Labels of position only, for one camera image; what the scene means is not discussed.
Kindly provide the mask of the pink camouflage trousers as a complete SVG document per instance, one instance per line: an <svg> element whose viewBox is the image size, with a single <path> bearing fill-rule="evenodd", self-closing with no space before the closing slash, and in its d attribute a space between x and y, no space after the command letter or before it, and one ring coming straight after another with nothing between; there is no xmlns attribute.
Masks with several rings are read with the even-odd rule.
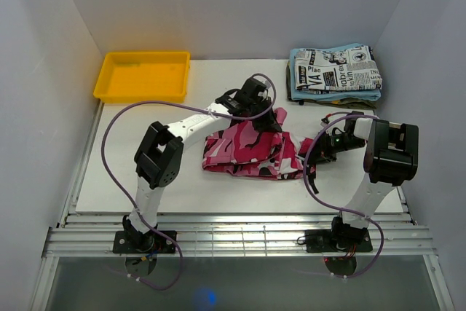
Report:
<svg viewBox="0 0 466 311"><path fill-rule="evenodd" d="M232 122L205 139L202 169L236 177L300 179L312 142L288 131L260 133L251 121Z"/></svg>

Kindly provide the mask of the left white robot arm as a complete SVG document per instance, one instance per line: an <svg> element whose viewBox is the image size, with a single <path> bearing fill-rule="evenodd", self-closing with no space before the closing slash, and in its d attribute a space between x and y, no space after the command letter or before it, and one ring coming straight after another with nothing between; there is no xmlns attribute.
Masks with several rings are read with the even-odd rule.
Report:
<svg viewBox="0 0 466 311"><path fill-rule="evenodd" d="M164 125L153 122L135 153L138 177L135 204L123 219L125 236L138 252L152 249L157 212L166 186L179 174L183 153L209 135L228 128L231 121L252 122L259 132L279 131L269 96L271 82L255 74L240 89L232 89L190 117Z"/></svg>

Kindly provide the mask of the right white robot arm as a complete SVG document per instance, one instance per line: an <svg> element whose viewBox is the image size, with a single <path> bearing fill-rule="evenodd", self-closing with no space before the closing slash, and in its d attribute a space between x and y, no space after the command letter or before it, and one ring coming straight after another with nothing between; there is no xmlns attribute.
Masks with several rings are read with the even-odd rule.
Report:
<svg viewBox="0 0 466 311"><path fill-rule="evenodd" d="M351 200L337 208L330 229L307 230L303 244L309 253L370 252L368 228L372 215L394 188L416 175L419 128L356 111L338 112L336 117L335 121L323 118L323 129L304 155L305 186L315 197L314 167L322 162L333 162L338 153L354 149L365 151L363 179Z"/></svg>

